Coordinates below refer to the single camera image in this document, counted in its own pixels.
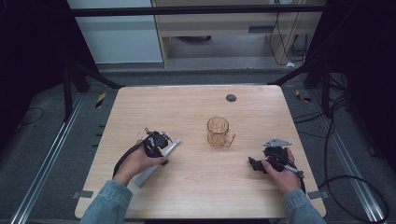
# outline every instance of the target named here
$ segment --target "sleeve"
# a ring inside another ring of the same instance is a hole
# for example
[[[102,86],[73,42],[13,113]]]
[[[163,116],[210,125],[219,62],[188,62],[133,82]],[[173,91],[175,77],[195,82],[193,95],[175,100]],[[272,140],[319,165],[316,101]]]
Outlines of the sleeve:
[[[291,224],[326,223],[301,189],[286,193],[283,196],[283,204],[285,204]]]
[[[87,208],[80,223],[122,223],[132,192],[121,183],[108,180]]]

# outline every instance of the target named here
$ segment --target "person's right hand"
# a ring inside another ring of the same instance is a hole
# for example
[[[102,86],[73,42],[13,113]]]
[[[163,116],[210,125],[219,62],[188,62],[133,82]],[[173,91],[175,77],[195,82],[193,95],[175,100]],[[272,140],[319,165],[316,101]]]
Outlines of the person's right hand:
[[[289,160],[294,162],[294,157],[288,147],[287,151]],[[275,183],[283,194],[291,190],[300,188],[300,181],[294,172],[287,169],[284,169],[282,172],[278,172],[266,160],[262,160],[262,165],[264,166],[268,174],[274,179]]]

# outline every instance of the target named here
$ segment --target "amber glass mug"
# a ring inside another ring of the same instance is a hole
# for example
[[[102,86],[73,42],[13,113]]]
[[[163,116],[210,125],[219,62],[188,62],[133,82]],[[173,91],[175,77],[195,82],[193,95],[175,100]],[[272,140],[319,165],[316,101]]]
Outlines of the amber glass mug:
[[[235,133],[230,131],[227,119],[211,118],[207,122],[207,142],[212,147],[229,147],[235,139]]]

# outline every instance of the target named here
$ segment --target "white wall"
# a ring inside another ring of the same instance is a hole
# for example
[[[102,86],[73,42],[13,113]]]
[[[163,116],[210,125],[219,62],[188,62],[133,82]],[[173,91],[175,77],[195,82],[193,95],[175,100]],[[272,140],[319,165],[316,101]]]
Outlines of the white wall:
[[[68,0],[71,8],[151,7],[150,0]],[[161,63],[153,16],[76,18],[96,63]]]

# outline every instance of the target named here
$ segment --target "wooden table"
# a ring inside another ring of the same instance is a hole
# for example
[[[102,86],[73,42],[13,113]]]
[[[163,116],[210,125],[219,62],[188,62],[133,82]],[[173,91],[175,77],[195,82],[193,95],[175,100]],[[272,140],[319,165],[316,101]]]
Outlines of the wooden table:
[[[228,94],[236,101],[228,102]],[[206,123],[215,116],[226,118],[236,133],[230,147],[213,148],[206,141]],[[77,217],[111,179],[122,154],[147,136],[145,128],[166,131],[182,142],[142,189],[129,184],[134,197],[126,217],[286,217],[282,195],[271,177],[253,171],[248,163],[248,157],[262,159],[262,143],[274,137],[292,142],[307,192],[318,190],[278,86],[128,87],[120,89],[115,100],[84,186],[93,196],[79,199]],[[311,203],[325,215],[321,199]]]

